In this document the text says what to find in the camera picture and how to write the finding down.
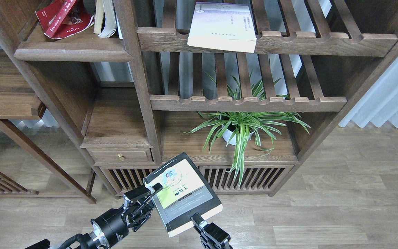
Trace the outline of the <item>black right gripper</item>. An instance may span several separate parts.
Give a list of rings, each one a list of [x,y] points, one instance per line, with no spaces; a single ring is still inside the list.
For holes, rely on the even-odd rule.
[[[222,228],[214,223],[208,224],[199,213],[193,214],[191,220],[204,249],[233,249],[230,235]]]

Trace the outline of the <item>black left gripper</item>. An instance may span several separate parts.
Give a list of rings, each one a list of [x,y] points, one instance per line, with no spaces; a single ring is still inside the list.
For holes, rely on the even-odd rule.
[[[139,201],[154,196],[161,191],[160,183],[139,186],[123,194],[124,204],[134,204],[124,209],[124,205],[117,209],[109,209],[96,219],[91,219],[91,249],[111,248],[128,236],[131,228],[136,232],[147,222],[153,211],[153,202]]]

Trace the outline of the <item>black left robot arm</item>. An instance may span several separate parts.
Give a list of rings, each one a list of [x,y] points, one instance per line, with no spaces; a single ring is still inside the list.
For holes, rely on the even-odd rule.
[[[154,208],[150,199],[163,189],[160,183],[154,186],[139,186],[123,194],[124,204],[117,209],[109,209],[96,219],[91,219],[93,232],[76,234],[62,244],[50,245],[44,239],[29,246],[29,249],[69,249],[78,242],[78,249],[111,248],[128,236],[129,229],[136,232],[151,217]]]

